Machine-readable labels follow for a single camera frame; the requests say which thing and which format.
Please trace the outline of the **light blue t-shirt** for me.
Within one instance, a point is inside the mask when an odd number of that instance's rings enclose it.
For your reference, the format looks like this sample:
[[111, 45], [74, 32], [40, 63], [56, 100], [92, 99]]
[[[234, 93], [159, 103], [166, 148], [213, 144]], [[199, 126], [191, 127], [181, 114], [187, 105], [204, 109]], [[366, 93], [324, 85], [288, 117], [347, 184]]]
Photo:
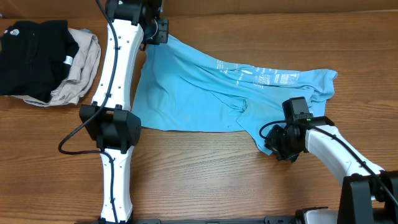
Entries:
[[284, 118], [283, 102], [304, 97], [323, 116], [337, 75], [225, 62], [169, 37], [147, 48], [132, 111], [143, 127], [162, 131], [245, 131], [266, 152], [264, 136]]

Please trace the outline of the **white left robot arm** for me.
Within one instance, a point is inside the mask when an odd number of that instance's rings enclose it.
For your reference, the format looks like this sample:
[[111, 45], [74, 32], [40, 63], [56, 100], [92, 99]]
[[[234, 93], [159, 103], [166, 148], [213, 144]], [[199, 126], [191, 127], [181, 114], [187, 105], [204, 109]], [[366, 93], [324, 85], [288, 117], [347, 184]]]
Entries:
[[107, 1], [108, 39], [101, 78], [79, 116], [95, 141], [103, 167], [104, 200], [98, 223], [131, 223], [131, 158], [141, 121], [131, 111], [131, 83], [138, 52], [165, 44], [169, 22], [162, 0]]

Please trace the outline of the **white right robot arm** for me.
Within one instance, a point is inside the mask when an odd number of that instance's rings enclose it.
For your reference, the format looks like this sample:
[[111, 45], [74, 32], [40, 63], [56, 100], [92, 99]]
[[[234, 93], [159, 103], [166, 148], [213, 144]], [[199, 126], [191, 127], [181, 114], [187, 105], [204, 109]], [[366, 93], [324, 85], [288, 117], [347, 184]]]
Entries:
[[326, 116], [290, 116], [268, 124], [266, 148], [280, 161], [302, 152], [317, 157], [341, 185], [337, 210], [297, 210], [290, 223], [397, 223], [397, 171], [386, 171], [361, 155]]

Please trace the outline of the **beige folded garment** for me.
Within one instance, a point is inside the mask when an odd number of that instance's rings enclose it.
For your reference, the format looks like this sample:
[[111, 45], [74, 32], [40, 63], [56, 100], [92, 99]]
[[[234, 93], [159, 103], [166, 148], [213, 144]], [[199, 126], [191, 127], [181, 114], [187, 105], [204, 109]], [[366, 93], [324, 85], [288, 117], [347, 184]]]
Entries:
[[98, 37], [87, 29], [69, 28], [68, 31], [78, 44], [79, 49], [73, 58], [67, 57], [66, 63], [71, 65], [69, 75], [56, 89], [51, 91], [50, 101], [45, 103], [27, 95], [17, 95], [16, 98], [22, 99], [28, 104], [42, 107], [75, 105], [88, 92], [100, 64], [101, 47], [98, 43]]

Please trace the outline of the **black folded garment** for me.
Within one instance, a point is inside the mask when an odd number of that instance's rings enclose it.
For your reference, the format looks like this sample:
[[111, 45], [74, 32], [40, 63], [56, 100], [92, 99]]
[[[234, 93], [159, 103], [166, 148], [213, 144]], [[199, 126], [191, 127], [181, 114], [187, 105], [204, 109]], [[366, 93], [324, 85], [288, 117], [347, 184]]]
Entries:
[[17, 21], [1, 36], [1, 94], [48, 103], [77, 52], [67, 21]]

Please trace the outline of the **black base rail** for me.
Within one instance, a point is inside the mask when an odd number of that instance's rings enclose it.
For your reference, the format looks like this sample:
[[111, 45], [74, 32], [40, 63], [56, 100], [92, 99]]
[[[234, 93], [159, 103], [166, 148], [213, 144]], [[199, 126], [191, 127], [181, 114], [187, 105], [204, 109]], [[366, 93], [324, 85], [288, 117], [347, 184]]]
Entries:
[[265, 218], [210, 219], [210, 220], [160, 220], [140, 219], [120, 221], [119, 224], [291, 224], [301, 223], [295, 216], [267, 216]]

